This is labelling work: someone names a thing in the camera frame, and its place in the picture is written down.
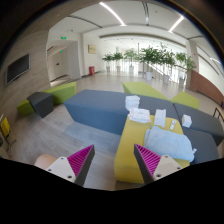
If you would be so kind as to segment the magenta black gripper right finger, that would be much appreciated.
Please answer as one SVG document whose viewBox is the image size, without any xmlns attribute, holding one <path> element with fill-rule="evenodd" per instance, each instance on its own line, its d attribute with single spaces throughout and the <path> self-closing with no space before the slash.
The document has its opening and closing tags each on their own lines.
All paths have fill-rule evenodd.
<svg viewBox="0 0 224 224">
<path fill-rule="evenodd" d="M 182 166 L 170 156 L 160 156 L 138 144 L 134 145 L 134 155 L 145 184 L 160 180 L 182 169 Z"/>
</svg>

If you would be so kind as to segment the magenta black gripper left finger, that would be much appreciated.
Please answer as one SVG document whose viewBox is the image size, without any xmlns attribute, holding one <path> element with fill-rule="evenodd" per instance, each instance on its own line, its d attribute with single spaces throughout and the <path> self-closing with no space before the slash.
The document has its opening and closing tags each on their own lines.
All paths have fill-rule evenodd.
<svg viewBox="0 0 224 224">
<path fill-rule="evenodd" d="M 47 171 L 78 186 L 83 186 L 94 155 L 95 148 L 90 145 L 69 157 L 59 157 L 47 168 Z"/>
</svg>

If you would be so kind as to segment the person's hand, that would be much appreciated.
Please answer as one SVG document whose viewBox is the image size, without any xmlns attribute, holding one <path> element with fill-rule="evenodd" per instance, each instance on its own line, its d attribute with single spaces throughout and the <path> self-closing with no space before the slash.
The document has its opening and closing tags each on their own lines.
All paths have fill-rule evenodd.
<svg viewBox="0 0 224 224">
<path fill-rule="evenodd" d="M 46 170 L 55 161 L 56 161 L 55 157 L 49 154 L 42 154 L 36 159 L 34 165 L 36 167 Z"/>
</svg>

